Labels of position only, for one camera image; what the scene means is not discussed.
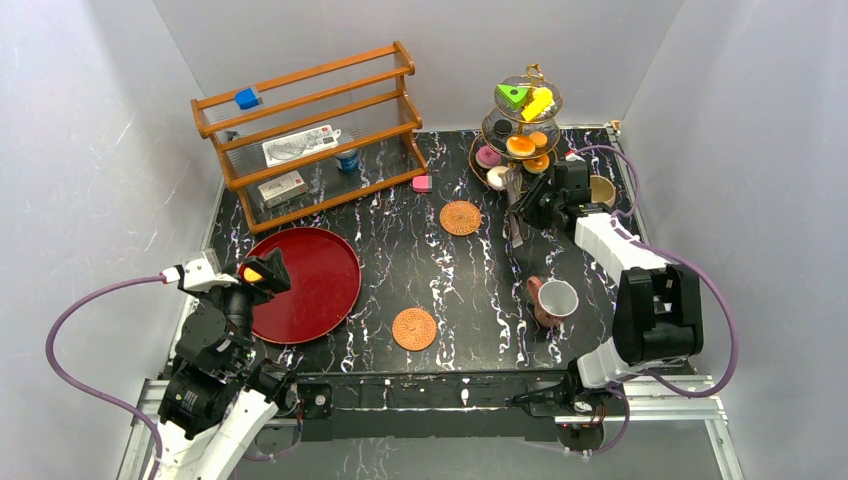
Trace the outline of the black sandwich cookie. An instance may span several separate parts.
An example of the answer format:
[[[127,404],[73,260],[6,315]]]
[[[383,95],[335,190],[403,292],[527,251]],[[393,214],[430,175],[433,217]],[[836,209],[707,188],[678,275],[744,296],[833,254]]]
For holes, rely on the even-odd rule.
[[[499,136],[510,136],[512,130],[511,122],[506,119],[496,120],[493,124],[493,132]]]

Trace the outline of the green cake wedge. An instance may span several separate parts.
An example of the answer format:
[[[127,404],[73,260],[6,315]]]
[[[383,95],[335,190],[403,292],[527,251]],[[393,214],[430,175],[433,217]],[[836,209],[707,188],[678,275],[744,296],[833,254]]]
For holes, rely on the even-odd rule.
[[[496,106],[504,111],[520,111],[532,98],[532,88],[527,85],[497,84],[494,93]]]

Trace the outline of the orange donut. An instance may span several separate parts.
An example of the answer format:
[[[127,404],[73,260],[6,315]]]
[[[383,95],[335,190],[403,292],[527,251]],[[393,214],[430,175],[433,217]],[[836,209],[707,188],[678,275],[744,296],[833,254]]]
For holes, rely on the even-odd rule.
[[[522,161],[524,169],[531,174],[538,175],[544,173],[550,166],[550,157],[545,154],[535,158],[528,158]]]
[[[525,135],[510,136],[505,145],[508,155],[514,158],[529,158],[536,152],[535,143]]]

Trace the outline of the glass three-tier dessert stand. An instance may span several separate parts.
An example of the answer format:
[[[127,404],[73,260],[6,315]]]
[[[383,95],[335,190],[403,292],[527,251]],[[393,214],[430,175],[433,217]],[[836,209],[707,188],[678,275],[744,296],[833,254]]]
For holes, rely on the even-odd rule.
[[[501,110],[496,106],[494,98],[495,87],[497,84],[500,83],[512,85],[527,85],[530,86],[532,90],[537,87],[547,87],[553,92],[556,105],[550,111],[546,112],[542,116],[539,116],[537,119],[531,121],[524,121],[521,116],[521,112],[523,109],[520,111],[513,112]],[[540,131],[548,136],[548,144],[545,148],[541,150],[536,149],[536,152],[529,158],[535,158],[547,154],[550,157],[551,164],[549,167],[551,167],[553,161],[556,158],[557,145],[561,139],[561,128],[557,123],[557,116],[563,110],[563,107],[565,106],[565,101],[559,88],[546,78],[546,75],[541,66],[537,63],[530,64],[526,67],[526,70],[523,73],[508,76],[500,82],[496,83],[493,88],[493,99],[494,106],[491,107],[489,112],[481,121],[481,128],[479,130],[479,133],[476,135],[475,139],[472,141],[472,146],[469,154],[469,165],[471,171],[477,177],[477,179],[480,180],[486,187],[490,188],[486,183],[486,174],[488,170],[480,168],[475,162],[475,153],[483,145],[488,145],[502,156],[501,165],[506,166],[508,168],[516,166],[522,174],[523,178],[527,176],[535,176],[534,174],[528,173],[522,165],[522,161],[528,158],[514,158],[509,156],[506,151],[505,143],[510,136],[528,136],[529,133],[536,131]],[[511,122],[513,130],[510,136],[499,136],[493,132],[493,124],[496,120],[499,119],[506,119]]]

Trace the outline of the round biscuit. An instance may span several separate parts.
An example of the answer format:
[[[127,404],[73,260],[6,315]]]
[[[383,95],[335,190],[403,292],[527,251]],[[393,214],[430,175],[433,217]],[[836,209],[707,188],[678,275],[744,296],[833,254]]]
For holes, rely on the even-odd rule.
[[[548,144],[548,136],[540,131],[529,133],[528,138],[532,141],[537,150],[545,148]]]
[[[263,275],[250,267],[245,267],[242,271],[242,279],[250,284],[255,284],[264,279]]]

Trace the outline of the pink donut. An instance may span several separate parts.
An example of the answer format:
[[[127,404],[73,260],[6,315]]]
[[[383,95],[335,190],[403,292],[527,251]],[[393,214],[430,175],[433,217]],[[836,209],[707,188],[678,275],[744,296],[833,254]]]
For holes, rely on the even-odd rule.
[[[502,156],[488,145],[483,145],[475,153],[475,162],[480,168],[490,170],[501,165]]]

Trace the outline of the dark red round tray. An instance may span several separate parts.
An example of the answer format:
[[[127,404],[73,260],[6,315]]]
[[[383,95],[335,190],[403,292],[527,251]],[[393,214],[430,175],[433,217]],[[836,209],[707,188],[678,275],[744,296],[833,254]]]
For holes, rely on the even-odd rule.
[[[359,258],[341,236],[317,227],[281,230],[252,255],[280,249],[291,289],[253,310],[253,333],[275,344],[300,344],[335,329],[355,306],[362,283]]]

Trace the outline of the metal tongs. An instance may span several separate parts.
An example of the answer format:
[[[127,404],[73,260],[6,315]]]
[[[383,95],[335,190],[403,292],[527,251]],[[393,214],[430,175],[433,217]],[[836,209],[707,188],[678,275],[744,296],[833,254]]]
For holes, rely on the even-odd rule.
[[[523,177],[517,167],[513,166],[507,169],[502,175],[502,178],[508,200],[507,218],[509,221],[510,242],[512,248],[517,249],[524,244],[527,234],[527,227],[516,210],[521,198]]]

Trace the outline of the beige mug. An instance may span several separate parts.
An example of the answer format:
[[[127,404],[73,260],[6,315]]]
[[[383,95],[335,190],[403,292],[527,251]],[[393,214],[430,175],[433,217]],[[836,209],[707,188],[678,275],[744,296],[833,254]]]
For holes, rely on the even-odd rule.
[[[615,185],[606,177],[591,175],[589,177],[591,202],[607,205],[612,208],[617,198]]]

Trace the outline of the black base frame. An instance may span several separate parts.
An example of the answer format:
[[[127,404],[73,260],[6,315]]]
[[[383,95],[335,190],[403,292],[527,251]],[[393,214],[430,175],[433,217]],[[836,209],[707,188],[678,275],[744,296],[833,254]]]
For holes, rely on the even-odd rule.
[[[560,371],[327,373],[299,376],[308,442],[364,438],[555,438]]]

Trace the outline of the blue block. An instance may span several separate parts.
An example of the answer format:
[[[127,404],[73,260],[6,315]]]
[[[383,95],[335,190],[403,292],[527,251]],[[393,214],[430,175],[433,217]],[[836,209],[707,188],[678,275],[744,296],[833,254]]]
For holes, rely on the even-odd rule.
[[[234,95],[233,101],[242,111],[253,109],[263,103],[260,93],[255,87],[238,91]]]

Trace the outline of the yellow cake slice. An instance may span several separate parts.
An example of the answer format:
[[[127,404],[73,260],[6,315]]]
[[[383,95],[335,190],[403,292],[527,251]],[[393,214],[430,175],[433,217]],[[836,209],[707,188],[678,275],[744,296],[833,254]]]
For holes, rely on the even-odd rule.
[[[521,112],[524,121],[531,121],[544,115],[556,105],[553,92],[547,87],[537,87],[531,92],[531,100]]]

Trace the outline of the white cream donut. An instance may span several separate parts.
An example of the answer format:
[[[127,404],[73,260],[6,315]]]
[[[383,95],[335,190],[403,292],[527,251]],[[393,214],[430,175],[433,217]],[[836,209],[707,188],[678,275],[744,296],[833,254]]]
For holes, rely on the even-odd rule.
[[[506,190],[506,174],[509,168],[503,165],[495,166],[488,170],[486,174],[486,183],[490,188],[496,191]]]

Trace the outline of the woven coaster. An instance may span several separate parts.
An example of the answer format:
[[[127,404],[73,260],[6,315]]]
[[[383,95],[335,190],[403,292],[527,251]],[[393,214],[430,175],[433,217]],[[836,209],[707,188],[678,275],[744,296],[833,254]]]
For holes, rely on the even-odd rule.
[[[447,203],[441,209],[439,222],[451,235],[467,236],[478,230],[482,224],[482,214],[471,202],[457,200]]]
[[[392,322],[395,342],[407,351],[422,351],[436,339],[438,325],[425,310],[408,308],[397,314]]]

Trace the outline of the pink white mug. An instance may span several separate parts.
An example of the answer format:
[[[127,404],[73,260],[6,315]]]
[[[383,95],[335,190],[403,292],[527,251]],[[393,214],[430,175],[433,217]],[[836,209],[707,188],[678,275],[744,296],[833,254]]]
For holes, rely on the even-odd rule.
[[[544,328],[554,328],[572,315],[579,306],[575,288],[568,282],[557,279],[542,280],[531,276],[526,288],[533,305],[533,316]]]

